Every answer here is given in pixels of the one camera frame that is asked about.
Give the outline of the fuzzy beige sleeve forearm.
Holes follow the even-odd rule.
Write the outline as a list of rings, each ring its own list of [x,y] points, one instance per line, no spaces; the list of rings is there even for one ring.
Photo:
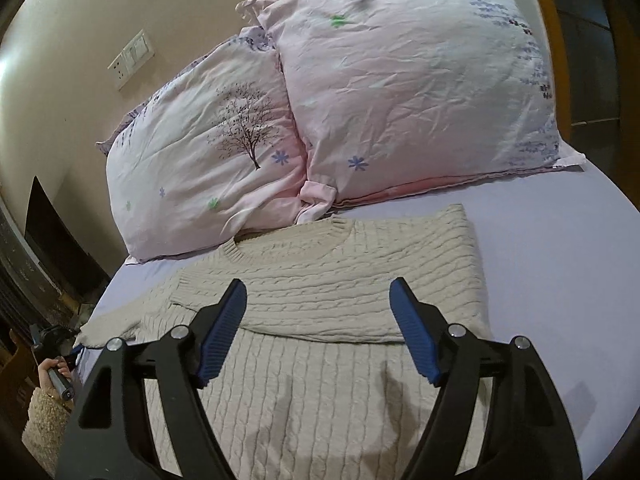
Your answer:
[[[51,478],[58,466],[69,419],[70,408],[65,403],[50,396],[43,388],[35,388],[29,401],[22,442]]]

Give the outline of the person's left hand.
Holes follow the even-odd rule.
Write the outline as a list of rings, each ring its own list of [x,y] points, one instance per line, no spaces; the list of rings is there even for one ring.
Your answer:
[[[62,356],[54,359],[44,359],[38,365],[39,387],[47,396],[54,400],[70,401],[75,394],[72,384],[72,374],[68,364]],[[64,378],[63,392],[58,392],[54,383],[54,378],[58,382],[58,376]]]

